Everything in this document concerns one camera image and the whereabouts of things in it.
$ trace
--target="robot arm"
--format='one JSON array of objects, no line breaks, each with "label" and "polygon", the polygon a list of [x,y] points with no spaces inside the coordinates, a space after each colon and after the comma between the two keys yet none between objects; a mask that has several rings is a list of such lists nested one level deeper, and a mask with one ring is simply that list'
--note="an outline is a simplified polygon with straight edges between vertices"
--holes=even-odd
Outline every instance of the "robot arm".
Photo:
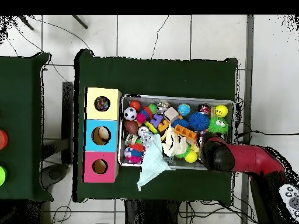
[{"label": "robot arm", "polygon": [[250,174],[251,190],[260,224],[299,224],[298,175],[265,148],[226,143],[206,133],[200,158],[209,170]]}]

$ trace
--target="purple toy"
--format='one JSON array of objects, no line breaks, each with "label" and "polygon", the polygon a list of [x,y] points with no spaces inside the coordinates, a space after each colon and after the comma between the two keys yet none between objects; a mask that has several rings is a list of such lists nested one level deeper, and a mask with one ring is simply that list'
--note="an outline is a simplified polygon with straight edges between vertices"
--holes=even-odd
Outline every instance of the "purple toy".
[{"label": "purple toy", "polygon": [[162,115],[159,115],[159,114],[155,114],[151,120],[151,124],[157,128],[158,127],[158,124],[162,121],[163,119],[163,116]]}]

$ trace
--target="green mat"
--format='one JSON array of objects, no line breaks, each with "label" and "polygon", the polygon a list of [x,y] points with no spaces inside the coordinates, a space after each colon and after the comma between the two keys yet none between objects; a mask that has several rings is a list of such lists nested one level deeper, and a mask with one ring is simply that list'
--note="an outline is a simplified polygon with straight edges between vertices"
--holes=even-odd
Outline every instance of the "green mat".
[{"label": "green mat", "polygon": [[0,166],[7,178],[0,199],[49,201],[40,185],[41,68],[50,55],[31,58],[0,57],[0,129],[8,144],[0,150]]},{"label": "green mat", "polygon": [[170,61],[96,58],[81,50],[75,58],[74,200],[129,198],[159,200],[221,200],[231,203],[231,173],[204,170],[165,171],[137,190],[139,167],[120,167],[115,183],[82,183],[84,88],[113,88],[123,94],[235,99],[237,60]]}]

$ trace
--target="blue box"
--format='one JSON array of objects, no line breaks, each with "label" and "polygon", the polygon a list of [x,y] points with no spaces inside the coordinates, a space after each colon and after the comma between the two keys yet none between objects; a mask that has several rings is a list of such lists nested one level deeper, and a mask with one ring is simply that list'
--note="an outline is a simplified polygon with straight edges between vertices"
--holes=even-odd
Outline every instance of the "blue box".
[{"label": "blue box", "polygon": [[[96,127],[106,127],[111,133],[110,141],[105,145],[97,145],[92,140],[92,131]],[[117,149],[117,121],[109,120],[86,120],[86,145],[85,151],[116,152]]]}]

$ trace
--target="white controller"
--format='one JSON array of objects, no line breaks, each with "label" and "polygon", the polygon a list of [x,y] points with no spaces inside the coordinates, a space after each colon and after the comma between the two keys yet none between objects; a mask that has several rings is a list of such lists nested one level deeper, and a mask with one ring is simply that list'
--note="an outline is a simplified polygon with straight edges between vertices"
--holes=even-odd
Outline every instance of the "white controller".
[{"label": "white controller", "polygon": [[279,194],[292,217],[299,222],[299,191],[293,185],[285,184],[279,188]]}]

